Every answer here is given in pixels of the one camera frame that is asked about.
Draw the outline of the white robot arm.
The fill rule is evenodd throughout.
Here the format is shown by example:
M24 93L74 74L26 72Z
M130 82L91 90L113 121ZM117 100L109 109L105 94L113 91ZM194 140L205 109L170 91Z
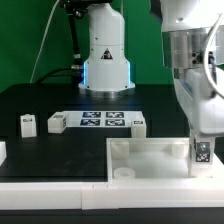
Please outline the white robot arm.
M149 0L161 22L163 63L197 138L224 136L224 0ZM90 55L79 88L98 97L135 88L124 55L124 18L108 3L92 3Z

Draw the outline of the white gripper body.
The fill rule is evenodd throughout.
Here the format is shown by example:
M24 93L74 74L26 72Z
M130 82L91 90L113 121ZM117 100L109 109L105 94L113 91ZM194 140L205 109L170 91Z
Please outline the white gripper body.
M212 97L202 68L174 69L177 100L198 135L224 135L224 99Z

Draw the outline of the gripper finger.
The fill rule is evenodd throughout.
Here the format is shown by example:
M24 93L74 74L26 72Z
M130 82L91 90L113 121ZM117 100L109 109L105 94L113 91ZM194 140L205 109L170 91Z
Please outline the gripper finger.
M194 129L190 129L189 133L189 144L193 149L196 149L196 133Z

